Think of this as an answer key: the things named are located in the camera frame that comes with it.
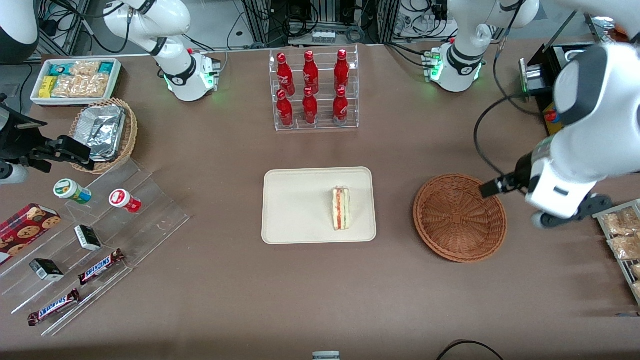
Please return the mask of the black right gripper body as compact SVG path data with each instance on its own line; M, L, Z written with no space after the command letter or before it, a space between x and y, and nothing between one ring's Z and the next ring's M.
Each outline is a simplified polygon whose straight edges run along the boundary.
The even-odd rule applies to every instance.
M0 158L11 162L27 157L33 150L46 144L40 128L48 123L14 111L5 104L7 98L5 94L0 95Z

